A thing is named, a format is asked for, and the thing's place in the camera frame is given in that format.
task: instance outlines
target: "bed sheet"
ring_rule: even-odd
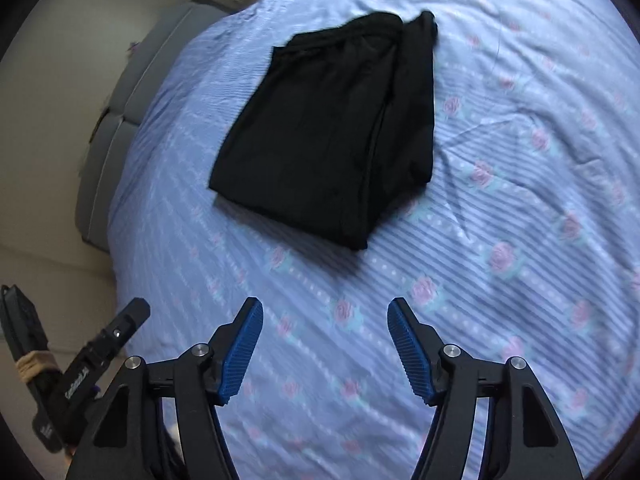
[[[368,250],[207,189],[272,46],[425,9],[440,31],[433,179]],[[639,59],[609,0],[261,0],[214,24],[162,85],[111,205],[118,304],[152,307],[128,351],[175,358],[257,296],[264,329],[219,410],[241,478],[409,478],[433,411],[386,329],[404,296],[472,355],[525,357],[589,472],[640,409]],[[485,421],[481,402],[465,478]]]

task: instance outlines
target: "silver screw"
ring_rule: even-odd
[[[522,370],[527,367],[527,362],[522,357],[512,357],[510,362],[511,366],[516,368],[516,370]]]
[[[443,348],[445,355],[449,357],[458,357],[460,355],[460,348],[455,345],[445,345]]]
[[[129,370],[134,370],[134,369],[136,369],[136,368],[138,368],[140,366],[141,362],[142,362],[142,359],[140,359],[137,355],[134,355],[134,356],[130,357],[129,359],[127,359],[126,361],[124,361],[124,365]]]
[[[198,343],[197,345],[193,345],[191,347],[191,353],[196,357],[207,355],[209,353],[209,345],[207,345],[206,343]]]

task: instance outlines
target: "gray upholstered bed frame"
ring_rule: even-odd
[[[194,0],[164,13],[138,45],[95,126],[81,173],[76,227],[85,242],[99,249],[109,251],[109,206],[146,109],[184,46],[229,14],[212,2],[198,3],[204,1]]]

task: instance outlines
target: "beige hair tie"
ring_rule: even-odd
[[[46,370],[58,370],[56,358],[48,350],[32,350],[15,362],[15,367],[23,383],[30,382],[36,375]]]

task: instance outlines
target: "ribbed blue pad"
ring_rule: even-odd
[[[262,331],[263,318],[262,304],[256,301],[226,355],[222,364],[222,382],[218,389],[218,395],[224,404],[240,391],[244,373]]]
[[[386,311],[386,323],[414,394],[429,402],[434,396],[431,365],[395,301]]]

